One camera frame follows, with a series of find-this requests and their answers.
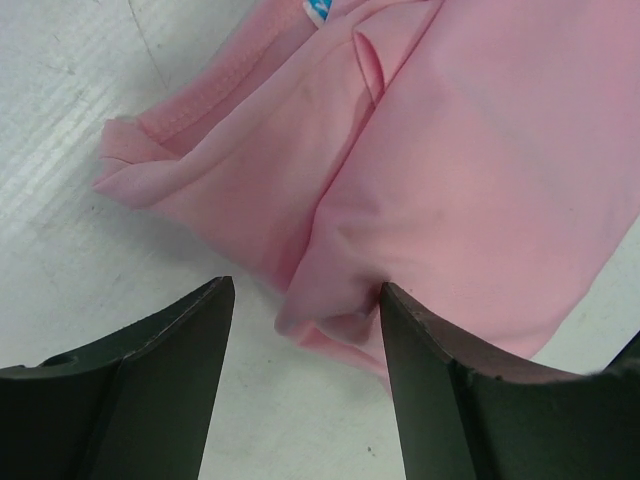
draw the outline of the pink cloth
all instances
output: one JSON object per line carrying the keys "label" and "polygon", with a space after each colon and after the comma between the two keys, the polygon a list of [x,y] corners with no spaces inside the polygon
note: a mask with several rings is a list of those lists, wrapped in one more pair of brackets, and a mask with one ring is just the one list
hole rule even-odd
{"label": "pink cloth", "polygon": [[280,290],[277,330],[386,377],[392,280],[529,357],[640,211],[635,0],[263,0],[212,65],[107,123],[98,192]]}

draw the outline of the white table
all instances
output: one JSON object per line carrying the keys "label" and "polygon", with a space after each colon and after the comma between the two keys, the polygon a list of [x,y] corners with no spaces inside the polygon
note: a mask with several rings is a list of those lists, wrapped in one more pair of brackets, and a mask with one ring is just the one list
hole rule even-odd
{"label": "white table", "polygon": [[[184,230],[93,194],[104,119],[189,81],[251,0],[0,0],[0,365],[36,365],[234,274],[201,478],[403,479],[391,401],[300,352],[276,304]],[[640,328],[640,226],[539,358],[600,368]]]}

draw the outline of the blue tag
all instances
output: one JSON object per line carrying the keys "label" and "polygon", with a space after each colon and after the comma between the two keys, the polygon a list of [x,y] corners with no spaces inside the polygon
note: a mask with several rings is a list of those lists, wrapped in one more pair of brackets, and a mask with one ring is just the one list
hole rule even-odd
{"label": "blue tag", "polygon": [[304,9],[318,28],[327,21],[331,2],[332,0],[304,0]]}

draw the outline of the black plastic part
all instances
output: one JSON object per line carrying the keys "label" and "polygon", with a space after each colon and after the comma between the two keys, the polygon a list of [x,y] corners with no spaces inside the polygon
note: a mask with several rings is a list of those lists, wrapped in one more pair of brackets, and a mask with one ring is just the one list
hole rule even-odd
{"label": "black plastic part", "polygon": [[583,377],[499,350],[394,285],[381,312],[407,480],[640,478],[638,336]]}
{"label": "black plastic part", "polygon": [[234,300],[216,279],[39,367],[0,370],[0,479],[196,480]]}

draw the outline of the pink towel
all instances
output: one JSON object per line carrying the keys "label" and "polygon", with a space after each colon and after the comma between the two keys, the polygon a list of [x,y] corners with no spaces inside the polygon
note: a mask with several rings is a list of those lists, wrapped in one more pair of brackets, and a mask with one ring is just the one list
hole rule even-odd
{"label": "pink towel", "polygon": [[640,211],[636,0],[263,0],[191,85],[107,123],[98,192],[282,292],[277,330],[386,377],[392,280],[520,356]]}

